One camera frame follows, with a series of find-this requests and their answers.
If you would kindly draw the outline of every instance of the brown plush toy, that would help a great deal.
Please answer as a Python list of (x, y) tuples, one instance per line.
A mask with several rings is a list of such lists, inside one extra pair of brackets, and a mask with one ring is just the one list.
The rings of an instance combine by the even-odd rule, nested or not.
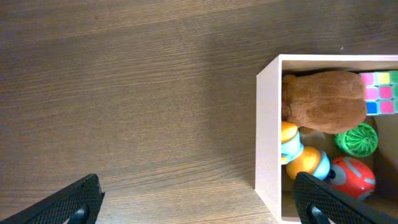
[(282, 120), (328, 134), (357, 127), (366, 118), (365, 86), (351, 72), (286, 75), (282, 82)]

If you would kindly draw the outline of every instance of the wooden surface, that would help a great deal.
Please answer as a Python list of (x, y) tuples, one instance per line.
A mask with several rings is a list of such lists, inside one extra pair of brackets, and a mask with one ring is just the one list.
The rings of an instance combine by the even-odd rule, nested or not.
[(398, 53), (397, 1), (0, 7), (0, 219), (97, 173), (98, 223), (275, 223), (253, 190), (256, 74)]

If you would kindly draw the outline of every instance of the white box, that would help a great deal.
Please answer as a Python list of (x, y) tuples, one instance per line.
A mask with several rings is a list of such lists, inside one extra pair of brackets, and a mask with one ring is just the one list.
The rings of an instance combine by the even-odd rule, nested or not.
[[(287, 72), (316, 73), (322, 69), (354, 72), (398, 70), (398, 55), (279, 55), (257, 75), (256, 192), (281, 223), (300, 222), (289, 192), (292, 186), (285, 181), (280, 161), (282, 76)], [(377, 116), (374, 120), (379, 147), (373, 156), (367, 158), (370, 160), (367, 164), (374, 169), (376, 191), (366, 203), (398, 218), (398, 114)], [(332, 137), (325, 136), (325, 142), (319, 144), (331, 142)], [(330, 150), (336, 151), (332, 143), (326, 147), (333, 147)], [(390, 199), (378, 196), (385, 194), (389, 194)]]

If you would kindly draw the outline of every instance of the black metal part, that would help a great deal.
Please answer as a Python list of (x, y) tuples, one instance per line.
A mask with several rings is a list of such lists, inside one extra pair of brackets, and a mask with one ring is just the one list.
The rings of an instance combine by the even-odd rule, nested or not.
[(69, 224), (95, 223), (104, 196), (98, 176), (89, 174), (0, 224), (63, 224), (68, 219)]
[(302, 223), (398, 223), (306, 172), (297, 174), (294, 200)]

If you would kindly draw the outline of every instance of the red ball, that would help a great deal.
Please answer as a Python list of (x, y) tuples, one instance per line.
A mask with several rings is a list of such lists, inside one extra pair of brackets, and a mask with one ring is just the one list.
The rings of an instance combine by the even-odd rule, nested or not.
[(360, 200), (376, 188), (372, 170), (351, 157), (339, 157), (331, 162), (328, 182), (334, 188)]

